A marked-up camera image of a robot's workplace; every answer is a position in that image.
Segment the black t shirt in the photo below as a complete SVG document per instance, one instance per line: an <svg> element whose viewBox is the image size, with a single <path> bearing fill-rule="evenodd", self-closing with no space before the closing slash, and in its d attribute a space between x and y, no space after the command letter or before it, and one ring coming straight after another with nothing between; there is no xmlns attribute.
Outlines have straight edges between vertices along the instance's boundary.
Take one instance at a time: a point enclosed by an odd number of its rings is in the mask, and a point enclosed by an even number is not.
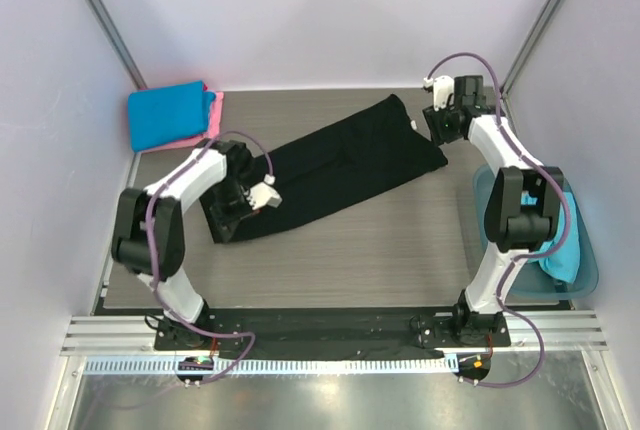
<svg viewBox="0 0 640 430"><path fill-rule="evenodd" d="M443 152L411 126L401 99L373 106L269 152L281 204L248 216L225 233L214 222L213 196L201 199L217 244L297 229L404 185L448 164Z"/></svg>

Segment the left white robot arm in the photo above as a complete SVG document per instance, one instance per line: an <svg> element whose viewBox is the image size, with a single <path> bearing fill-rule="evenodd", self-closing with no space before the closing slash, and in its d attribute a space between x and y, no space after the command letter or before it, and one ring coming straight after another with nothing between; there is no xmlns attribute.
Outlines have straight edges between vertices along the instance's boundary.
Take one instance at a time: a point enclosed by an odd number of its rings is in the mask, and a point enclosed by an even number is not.
<svg viewBox="0 0 640 430"><path fill-rule="evenodd" d="M214 338L206 300L184 269L183 217L196 202L206 213L218 243L233 236L254 212L248 177L253 156L244 143L205 139L170 174L143 189L127 188L119 197L111 256L142 281L164 311L157 331L173 333L198 350Z"/></svg>

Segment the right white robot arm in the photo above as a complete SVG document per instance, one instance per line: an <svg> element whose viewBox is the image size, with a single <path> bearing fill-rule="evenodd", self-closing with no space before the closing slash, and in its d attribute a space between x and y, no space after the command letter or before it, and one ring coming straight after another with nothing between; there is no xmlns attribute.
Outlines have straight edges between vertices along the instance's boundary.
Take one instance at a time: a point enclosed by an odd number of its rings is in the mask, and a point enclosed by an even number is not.
<svg viewBox="0 0 640 430"><path fill-rule="evenodd" d="M569 226L570 214L560 210L564 175L536 160L501 112L489 110L482 77L427 77L423 87L432 97L423 114L433 143L467 140L494 176L484 213L488 244L479 269L451 316L435 319L427 329L441 344L506 345L506 295L532 254Z"/></svg>

